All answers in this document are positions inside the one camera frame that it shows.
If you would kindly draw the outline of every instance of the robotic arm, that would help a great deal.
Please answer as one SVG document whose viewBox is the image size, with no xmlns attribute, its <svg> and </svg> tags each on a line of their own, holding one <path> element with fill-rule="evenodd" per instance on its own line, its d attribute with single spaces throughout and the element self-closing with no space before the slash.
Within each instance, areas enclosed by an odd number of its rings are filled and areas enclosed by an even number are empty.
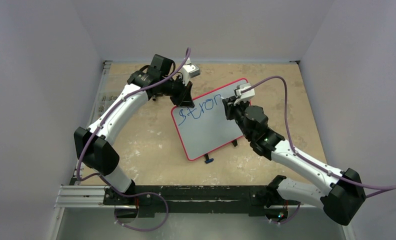
<svg viewBox="0 0 396 240">
<path fill-rule="evenodd" d="M 133 193 L 135 183 L 120 168 L 120 157 L 112 146 L 132 115 L 148 100 L 152 98 L 155 101 L 156 97 L 162 95 L 170 96 L 171 102 L 176 106 L 191 108 L 195 106 L 191 97 L 190 79 L 200 75 L 201 71 L 198 66 L 191 63 L 189 58 L 179 70 L 180 75 L 176 80 L 171 78 L 156 87 L 139 91 L 125 98 L 128 94 L 162 81 L 169 75 L 172 66 L 174 71 L 176 65 L 173 60 L 156 54 L 150 65 L 144 66 L 129 77 L 121 94 L 98 120 L 87 129 L 79 127 L 74 132 L 74 143 L 79 159 L 93 131 L 98 129 L 82 161 L 86 166 L 100 173 L 107 182 L 122 193 Z M 105 118 L 105 123 L 100 125 L 102 119 Z"/>
<path fill-rule="evenodd" d="M 222 100 L 227 120 L 236 122 L 251 148 L 259 156 L 287 166 L 312 183 L 295 182 L 278 175 L 268 185 L 273 190 L 271 197 L 316 206 L 323 209 L 335 222 L 348 225 L 366 200 L 366 194 L 362 187 L 337 179 L 331 174 L 361 183 L 359 174 L 351 168 L 342 171 L 329 166 L 297 148 L 293 151 L 288 140 L 268 127 L 269 118 L 264 114 L 263 108 L 250 105 L 250 99 L 255 95 L 254 90 L 242 93 L 250 87 L 250 83 L 242 84 L 237 87 L 234 96 Z M 303 161 L 296 152 L 327 169 L 328 173 Z"/>
</svg>

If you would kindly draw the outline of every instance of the red border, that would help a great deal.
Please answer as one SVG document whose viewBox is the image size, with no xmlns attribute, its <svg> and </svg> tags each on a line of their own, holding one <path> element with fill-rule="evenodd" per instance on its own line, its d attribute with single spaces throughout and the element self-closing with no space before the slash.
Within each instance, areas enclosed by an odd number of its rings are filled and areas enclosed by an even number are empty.
<svg viewBox="0 0 396 240">
<path fill-rule="evenodd" d="M 216 89 L 214 89 L 214 90 L 212 90 L 212 91 L 209 91 L 209 92 L 207 92 L 207 93 L 204 93 L 204 94 L 201 94 L 201 95 L 199 95 L 199 96 L 197 96 L 197 97 L 194 97 L 192 100 L 202 98 L 202 97 L 204 97 L 205 95 L 211 94 L 212 92 L 215 92 L 215 91 L 217 91 L 217 90 L 219 90 L 219 89 L 225 88 L 225 87 L 227 87 L 227 86 L 229 86 L 229 85 L 232 85 L 232 84 L 234 84 L 234 83 L 236 83 L 236 82 L 239 82 L 239 81 L 241 81 L 241 80 L 245 80 L 245 81 L 248 83 L 248 80 L 247 80 L 246 78 L 243 77 L 243 78 L 240 78 L 240 79 L 235 80 L 235 81 L 233 81 L 233 82 L 230 82 L 230 83 L 228 83 L 228 84 L 226 84 L 226 85 L 223 85 L 223 86 L 221 86 L 221 87 L 218 87 L 218 88 L 216 88 Z M 179 132 L 178 125 L 176 124 L 175 117 L 173 116 L 173 110 L 175 110 L 175 108 L 177 108 L 177 106 L 174 106 L 174 107 L 171 109 L 170 114 L 171 114 L 171 118 L 173 119 L 174 126 L 176 127 L 177 135 L 179 135 L 180 142 L 182 143 L 183 151 L 185 152 L 186 158 L 187 158 L 189 161 L 195 161 L 195 160 L 201 158 L 202 156 L 204 156 L 205 154 L 203 154 L 203 155 L 201 155 L 201 156 L 199 156 L 199 157 L 197 157 L 197 158 L 194 158 L 194 159 L 190 159 L 190 158 L 189 158 L 188 153 L 186 152 L 186 149 L 185 149 L 184 142 L 183 142 L 182 137 L 181 137 L 181 133 Z M 209 154 L 209 153 L 211 153 L 211 152 L 213 152 L 213 151 L 215 151 L 215 150 L 217 150 L 217 149 L 219 149 L 219 148 L 221 148 L 221 147 L 223 147 L 223 146 L 225 146 L 225 145 L 227 145 L 227 144 L 230 144 L 230 143 L 231 143 L 231 142 L 229 141 L 229 142 L 227 142 L 227 143 L 225 143 L 225 144 L 223 144 L 223 145 L 221 145 L 221 146 L 218 146 L 218 147 L 214 148 L 213 150 L 207 152 L 207 154 Z"/>
</svg>

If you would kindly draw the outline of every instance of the black stand foot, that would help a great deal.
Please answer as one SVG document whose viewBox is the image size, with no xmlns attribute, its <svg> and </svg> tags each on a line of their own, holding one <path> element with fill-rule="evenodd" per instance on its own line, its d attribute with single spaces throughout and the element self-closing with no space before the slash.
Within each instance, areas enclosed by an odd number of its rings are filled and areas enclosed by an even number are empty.
<svg viewBox="0 0 396 240">
<path fill-rule="evenodd" d="M 205 157 L 205 163 L 206 163 L 206 164 L 209 164 L 209 163 L 211 163 L 212 161 L 214 161 L 214 158 L 210 158 L 208 153 L 206 153 L 206 154 L 204 155 L 204 157 Z"/>
</svg>

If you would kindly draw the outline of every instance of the wooden surface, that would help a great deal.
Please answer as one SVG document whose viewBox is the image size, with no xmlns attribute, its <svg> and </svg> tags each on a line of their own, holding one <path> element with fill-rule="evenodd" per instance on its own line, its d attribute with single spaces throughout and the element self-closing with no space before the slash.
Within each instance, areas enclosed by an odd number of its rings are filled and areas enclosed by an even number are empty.
<svg viewBox="0 0 396 240">
<path fill-rule="evenodd" d="M 106 91 L 121 92 L 131 73 L 144 64 L 111 65 Z M 198 64 L 201 75 L 192 79 L 192 97 L 209 92 L 239 78 L 251 84 L 272 75 L 280 75 L 288 84 L 288 121 L 294 144 L 302 151 L 326 162 L 319 134 L 296 64 Z M 255 89 L 252 104 L 261 106 L 269 117 L 269 126 L 285 136 L 284 87 L 279 79 Z M 204 157 L 188 161 L 176 132 L 169 97 L 149 101 L 130 119 L 118 135 L 114 149 L 120 155 L 121 168 L 137 185 L 267 185 L 276 175 L 306 182 L 289 168 L 258 156 L 244 137 L 238 146 L 228 144 Z M 93 173 L 85 169 L 83 176 Z M 92 177 L 84 185 L 103 185 Z"/>
</svg>

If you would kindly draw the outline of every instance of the table top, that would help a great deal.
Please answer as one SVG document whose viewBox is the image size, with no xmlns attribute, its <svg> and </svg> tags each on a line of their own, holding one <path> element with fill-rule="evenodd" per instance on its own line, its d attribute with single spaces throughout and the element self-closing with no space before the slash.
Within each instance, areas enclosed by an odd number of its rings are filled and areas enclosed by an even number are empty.
<svg viewBox="0 0 396 240">
<path fill-rule="evenodd" d="M 100 91 L 121 92 L 131 73 L 145 64 L 113 63 L 109 77 Z M 251 84 L 273 75 L 285 78 L 288 85 L 288 123 L 294 144 L 316 159 L 326 162 L 319 133 L 307 98 L 300 69 L 291 64 L 198 64 L 201 75 L 192 79 L 192 97 L 240 78 Z M 284 86 L 272 79 L 255 89 L 252 104 L 261 106 L 270 128 L 287 136 L 284 122 Z M 267 185 L 276 175 L 285 175 L 308 183 L 286 166 L 258 156 L 242 137 L 238 146 L 228 144 L 204 157 L 189 161 L 171 117 L 173 104 L 160 97 L 142 106 L 121 130 L 113 147 L 120 156 L 120 166 L 137 185 Z M 83 170 L 83 176 L 94 171 Z M 103 185 L 92 177 L 82 185 Z"/>
</svg>

